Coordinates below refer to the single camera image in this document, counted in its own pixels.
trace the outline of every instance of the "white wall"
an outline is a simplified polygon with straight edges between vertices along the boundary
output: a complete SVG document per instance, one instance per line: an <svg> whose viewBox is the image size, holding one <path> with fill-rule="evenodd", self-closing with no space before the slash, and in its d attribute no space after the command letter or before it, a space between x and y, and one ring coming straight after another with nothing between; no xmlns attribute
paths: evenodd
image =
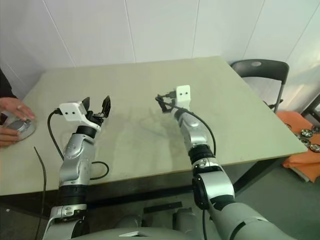
<svg viewBox="0 0 320 240"><path fill-rule="evenodd" d="M21 98L59 67L223 56L285 61L282 109L320 92L320 0L0 0L0 65ZM251 82L273 103L277 85Z"/></svg>

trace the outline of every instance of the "finger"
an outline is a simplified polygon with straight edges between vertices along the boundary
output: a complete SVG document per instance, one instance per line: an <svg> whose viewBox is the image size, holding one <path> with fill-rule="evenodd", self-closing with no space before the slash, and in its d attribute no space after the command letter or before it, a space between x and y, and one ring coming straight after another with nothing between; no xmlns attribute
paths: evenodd
<svg viewBox="0 0 320 240"><path fill-rule="evenodd" d="M24 114L22 114L19 110L14 110L11 113L16 115L18 118L20 118L23 121L27 120L26 116Z"/></svg>
<svg viewBox="0 0 320 240"><path fill-rule="evenodd" d="M0 148L1 147L6 147L6 146L10 146L12 144L15 144L15 141L0 141Z"/></svg>
<svg viewBox="0 0 320 240"><path fill-rule="evenodd" d="M0 141L17 142L17 141L19 141L19 137L0 134Z"/></svg>
<svg viewBox="0 0 320 240"><path fill-rule="evenodd" d="M18 136L20 132L10 128L0 127L0 134Z"/></svg>
<svg viewBox="0 0 320 240"><path fill-rule="evenodd" d="M30 119L34 119L35 118L35 114L26 105L21 104L21 105L19 105L17 107L17 109L20 112L24 113L28 118L30 118Z"/></svg>

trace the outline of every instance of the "beige tabletop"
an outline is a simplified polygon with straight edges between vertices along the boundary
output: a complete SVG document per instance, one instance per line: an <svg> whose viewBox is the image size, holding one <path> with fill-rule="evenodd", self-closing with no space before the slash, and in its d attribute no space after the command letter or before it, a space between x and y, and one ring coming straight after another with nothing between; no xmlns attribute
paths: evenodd
<svg viewBox="0 0 320 240"><path fill-rule="evenodd" d="M47 190L58 188L62 164L47 129L47 117L60 103L90 97L90 109L101 110L110 95L111 111L96 139L96 161L110 173L90 184L187 171L191 163L177 122L162 114L155 101L179 85L191 87L191 110L211 127L222 165L266 160L307 149L253 93L221 57L89 66L44 73L24 102L36 115L36 131L0 152L0 195L41 191L42 168ZM63 116L51 120L61 149L77 129ZM97 164L92 175L102 174Z"/></svg>

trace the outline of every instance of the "sleeve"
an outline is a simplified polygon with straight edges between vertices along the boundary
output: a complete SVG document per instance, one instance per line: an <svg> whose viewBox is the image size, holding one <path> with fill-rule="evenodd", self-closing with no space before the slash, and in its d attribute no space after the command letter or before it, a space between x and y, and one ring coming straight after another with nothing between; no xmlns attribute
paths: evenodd
<svg viewBox="0 0 320 240"><path fill-rule="evenodd" d="M17 98L11 90L11 85L0 69L0 98Z"/></svg>

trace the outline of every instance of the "cable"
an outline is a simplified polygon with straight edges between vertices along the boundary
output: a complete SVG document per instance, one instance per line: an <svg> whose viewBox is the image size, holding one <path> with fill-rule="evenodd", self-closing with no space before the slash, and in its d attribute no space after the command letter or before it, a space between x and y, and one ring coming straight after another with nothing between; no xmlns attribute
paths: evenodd
<svg viewBox="0 0 320 240"><path fill-rule="evenodd" d="M171 104L171 103L168 103L168 102L163 101L160 96L155 97L155 100L156 100L157 102L159 102L159 103L163 103L163 104L165 104L165 105L167 105L167 106L169 106L169 107L172 107L172 108L181 110L182 112L185 112L185 113L187 113L187 114L190 114L191 116L195 117L195 118L198 119L200 122L202 122L203 125L205 125L205 127L206 127L206 128L208 129L208 131L210 132L210 135L211 135L212 141L213 141L213 156L216 157L217 146L216 146L215 136L214 136L213 132L211 131L211 128L208 126L208 124L207 124L204 120L201 119L201 117L197 116L197 115L194 114L193 112L191 112L191 111L189 111L189 110L187 110L187 109L185 109L185 108L183 108L183 107L175 106L175 105L173 105L173 104Z"/></svg>
<svg viewBox="0 0 320 240"><path fill-rule="evenodd" d="M41 212L40 212L40 216L39 216L39 222L38 222L38 227L36 228L36 233L34 236L34 240L38 239L38 234L39 234L39 229L40 229L40 223L41 223L41 219L43 217L44 214L44 208L45 208L45 198L46 198L46 188L47 188L47 173L46 173L46 167L44 165L44 162L42 161L36 147L33 147L35 150L35 153L40 161L40 164L42 166L42 171L43 171L43 192L42 192L42 202L41 202Z"/></svg>
<svg viewBox="0 0 320 240"><path fill-rule="evenodd" d="M58 146L58 144L57 144L57 141L56 141L56 139L55 139L55 136L54 136L53 133L52 133L52 129L51 129L51 117L52 117L54 114L60 114L60 115L61 115L62 113L61 113L61 111L60 111L59 108L57 108L57 109L55 109L53 112L51 112L50 115L48 116L47 125L48 125L49 134L50 134L50 137L51 137L51 139L52 139L52 141L53 141L53 144L54 144L56 150L58 151L58 153L59 153L59 155L60 155L60 157L61 157L61 159L62 159L62 161L63 161L63 160L64 160L64 155L62 154L62 152L61 152L61 150L60 150L60 148L59 148L59 146ZM91 164L102 164L102 165L104 165L104 166L106 167L106 172L105 172L105 174L103 174L102 176L92 177L92 178L90 178L90 180L102 179L102 178L104 178L105 176L107 176L107 174L109 173L109 170L110 170L110 169L109 169L109 166L108 166L108 164L106 164L105 162L103 162L103 161L93 161Z"/></svg>
<svg viewBox="0 0 320 240"><path fill-rule="evenodd" d="M47 125L48 125L49 134L50 134L50 137L51 137L51 139L52 139L52 141L53 141L53 144L54 144L56 150L58 151L58 153L59 153L59 155L60 155L60 157L61 157L61 159L62 159L62 161L63 161L63 160L64 160L64 155L63 155L62 152L60 151L60 148L59 148L59 146L58 146L58 144L57 144L57 142L56 142L56 139L55 139L55 137L54 137L54 134L52 133L51 123L50 123L50 122L51 122L51 117L52 117L54 114L60 114L60 113L61 113L60 109L55 109L53 112L51 112L50 115L48 116Z"/></svg>
<svg viewBox="0 0 320 240"><path fill-rule="evenodd" d="M102 179L102 178L104 178L105 176L108 175L110 169L109 169L108 164L106 164L105 162L103 162L103 161L93 161L91 164L102 164L102 165L104 165L106 167L106 172L105 172L105 174L103 174L101 176L91 177L90 180Z"/></svg>
<svg viewBox="0 0 320 240"><path fill-rule="evenodd" d="M202 230L204 240L208 240L207 231L206 231L206 210L202 210Z"/></svg>

